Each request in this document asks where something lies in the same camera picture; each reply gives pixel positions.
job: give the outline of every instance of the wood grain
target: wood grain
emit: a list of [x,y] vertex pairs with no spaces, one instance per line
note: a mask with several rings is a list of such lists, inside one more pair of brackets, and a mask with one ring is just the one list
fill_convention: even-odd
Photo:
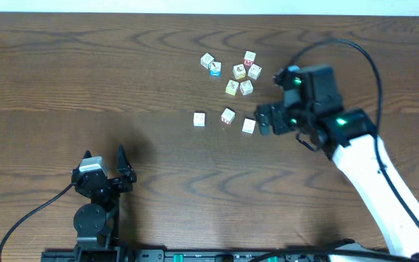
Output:
[[[241,134],[255,106],[279,100],[271,76],[326,37],[359,42],[384,82],[382,136],[419,199],[419,17],[89,15],[0,13],[0,241],[70,182],[85,150],[110,167],[123,143],[138,183],[121,198],[121,238],[172,248],[278,248],[343,237],[385,243],[351,184],[291,135]],[[224,93],[245,50],[263,67],[248,96]],[[199,58],[210,52],[223,76]],[[301,65],[330,63],[348,108],[375,113],[375,83],[360,55],[328,47]],[[226,106],[237,115],[227,127]],[[192,125],[194,111],[207,126]],[[26,221],[4,261],[39,261],[72,248],[68,192]]]

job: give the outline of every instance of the small block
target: small block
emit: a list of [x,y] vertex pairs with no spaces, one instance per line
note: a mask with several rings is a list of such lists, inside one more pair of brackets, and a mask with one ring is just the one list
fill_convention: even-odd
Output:
[[210,69],[210,64],[215,60],[210,54],[206,53],[203,57],[201,57],[200,63],[201,65],[206,68]]
[[255,125],[255,120],[245,119],[244,126],[242,127],[242,132],[253,134],[253,131],[255,130]]
[[242,83],[240,83],[240,92],[242,92],[243,95],[248,95],[253,92],[253,85],[250,80],[246,80]]
[[195,127],[204,127],[204,113],[193,113],[193,125]]
[[239,83],[235,82],[234,80],[229,80],[226,87],[226,93],[229,95],[236,95],[237,89],[239,88]]
[[245,53],[244,60],[252,61],[252,63],[253,63],[253,62],[255,62],[255,56],[256,56],[256,53],[247,51]]
[[248,77],[253,78],[254,80],[258,79],[261,74],[261,67],[253,64],[252,67],[248,70]]
[[245,71],[245,67],[242,64],[235,65],[233,72],[236,79],[244,78],[247,75],[247,72]]
[[221,63],[211,62],[209,65],[209,74],[211,76],[221,76]]
[[231,124],[232,120],[236,117],[236,113],[229,108],[226,108],[221,115],[221,120],[226,124]]

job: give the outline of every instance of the green led light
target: green led light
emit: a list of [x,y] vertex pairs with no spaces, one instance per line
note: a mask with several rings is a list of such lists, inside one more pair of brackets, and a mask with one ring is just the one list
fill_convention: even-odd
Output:
[[294,83],[295,84],[302,84],[302,79],[299,79],[298,77],[295,77]]
[[338,118],[335,120],[339,125],[344,125],[347,124],[347,121],[341,118]]

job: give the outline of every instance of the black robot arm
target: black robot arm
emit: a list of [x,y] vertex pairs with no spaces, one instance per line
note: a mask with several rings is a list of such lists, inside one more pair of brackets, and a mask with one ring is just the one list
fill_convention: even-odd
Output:
[[119,242],[119,197],[137,181],[123,146],[119,146],[117,171],[119,178],[108,179],[103,158],[85,152],[72,170],[76,192],[91,199],[73,218],[77,245],[73,252],[44,252],[41,261],[134,261],[133,252]]
[[[312,151],[323,150],[328,158],[338,145],[348,146],[350,139],[376,136],[376,126],[363,110],[344,110],[331,66],[291,66],[281,70],[274,82],[284,97],[257,107],[261,135],[269,135],[271,126],[275,135],[298,131],[300,143]],[[308,135],[311,143],[301,140],[301,135]]]

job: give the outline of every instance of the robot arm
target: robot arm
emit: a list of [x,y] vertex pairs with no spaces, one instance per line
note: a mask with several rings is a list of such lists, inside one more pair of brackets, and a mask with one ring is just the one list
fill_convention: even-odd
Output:
[[[419,220],[419,203],[400,177],[379,139],[379,152],[387,173],[401,197]],[[379,171],[374,138],[363,135],[350,140],[350,146],[338,146],[332,160],[352,182],[383,233],[392,255],[411,257],[419,253],[419,229],[400,205]]]
[[[328,65],[289,67],[274,79],[284,90],[284,99],[258,106],[255,115],[261,134],[269,134],[270,126],[275,135],[297,130],[300,143],[312,151],[323,150],[359,192],[382,231],[390,254],[408,258],[418,255],[419,228],[381,170],[386,171],[418,221],[419,203],[392,165],[378,129],[368,115],[361,109],[344,110],[332,68]],[[311,143],[301,140],[301,134],[309,135]],[[375,139],[378,139],[381,167],[375,153]]]

